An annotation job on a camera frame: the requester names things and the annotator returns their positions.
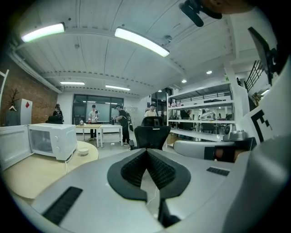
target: white table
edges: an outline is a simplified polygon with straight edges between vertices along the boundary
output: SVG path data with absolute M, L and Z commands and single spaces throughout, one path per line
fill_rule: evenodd
M 97 143 L 97 147 L 99 147 L 99 139 L 98 139 L 98 129 L 100 128 L 100 126 L 102 126 L 101 124 L 86 124 L 83 126 L 77 125 L 76 128 L 78 129 L 83 129 L 83 137 L 84 137 L 84 141 L 85 141 L 85 129 L 96 129 L 96 143 Z
M 80 155 L 78 149 L 88 148 L 87 155 Z M 77 150 L 67 163 L 68 172 L 98 159 L 98 150 L 94 145 L 78 141 Z M 43 190 L 65 175 L 65 161 L 55 157 L 32 154 L 3 171 L 8 187 L 22 198 L 35 199 Z
M 101 142 L 101 147 L 103 147 L 103 130 L 104 129 L 116 129 L 116 132 L 119 132 L 119 138 L 121 141 L 121 146 L 123 146 L 123 141 L 122 141 L 122 126 L 121 125 L 102 125 L 98 128 L 100 131 L 100 142 Z

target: black chair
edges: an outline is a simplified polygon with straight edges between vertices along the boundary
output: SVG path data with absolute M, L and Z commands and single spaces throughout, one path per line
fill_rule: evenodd
M 137 147 L 130 140 L 130 150 L 138 148 L 150 148 L 162 150 L 162 147 L 171 131 L 169 126 L 161 127 L 137 127 L 135 128 L 135 138 Z
M 63 121 L 61 119 L 59 119 L 57 116 L 49 116 L 46 123 L 48 123 L 48 124 L 63 124 Z
M 142 120 L 141 126 L 160 127 L 164 126 L 164 119 L 161 116 L 147 116 Z
M 202 132 L 205 131 L 211 131 L 211 133 L 214 132 L 214 124 L 211 123 L 202 123 Z

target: brick wall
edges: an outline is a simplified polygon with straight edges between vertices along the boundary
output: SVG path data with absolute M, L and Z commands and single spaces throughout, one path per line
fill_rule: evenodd
M 26 73 L 8 56 L 4 56 L 0 60 L 0 71 L 6 73 L 7 69 L 9 69 L 9 74 L 1 100 L 0 126 L 4 125 L 5 112 L 11 105 L 9 95 L 13 95 L 11 89 L 14 90 L 15 88 L 19 92 L 16 99 L 26 99 L 33 102 L 31 123 L 44 123 L 48 116 L 51 116 L 54 112 L 58 94 Z

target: fluorescent light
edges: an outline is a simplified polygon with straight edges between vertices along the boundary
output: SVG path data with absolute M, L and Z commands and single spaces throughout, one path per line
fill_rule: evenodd
M 56 34 L 56 33 L 61 33 L 65 31 L 65 27 L 64 24 L 55 24 L 55 25 L 51 25 L 48 27 L 43 27 L 40 28 L 38 30 L 35 30 L 31 33 L 28 33 L 24 36 L 21 37 L 21 39 L 23 40 L 23 42 L 29 42 L 32 41 L 34 39 L 46 36 L 46 35 L 51 35 L 51 34 Z
M 148 48 L 156 52 L 157 54 L 160 54 L 163 57 L 168 56 L 170 54 L 170 52 L 167 49 L 164 49 L 163 47 L 151 41 L 150 39 L 147 39 L 142 35 L 123 29 L 121 27 L 118 27 L 116 29 L 115 36 L 144 46 L 145 48 Z
M 105 85 L 105 87 L 108 87 L 108 88 L 114 88 L 114 89 L 120 89 L 120 90 L 125 90 L 125 91 L 130 91 L 129 88 L 124 88 L 124 87 L 119 87 L 119 86 L 110 86 L 110 85 Z
M 65 82 L 65 81 L 62 81 L 60 83 L 61 84 L 73 84 L 73 85 L 85 85 L 84 82 Z
M 263 96 L 264 94 L 266 94 L 270 89 L 265 90 L 263 93 L 261 93 L 261 95 Z

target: small bowl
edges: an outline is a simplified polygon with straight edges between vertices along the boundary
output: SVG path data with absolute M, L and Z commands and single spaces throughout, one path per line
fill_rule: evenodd
M 87 155 L 89 153 L 89 149 L 84 147 L 79 149 L 80 155 Z

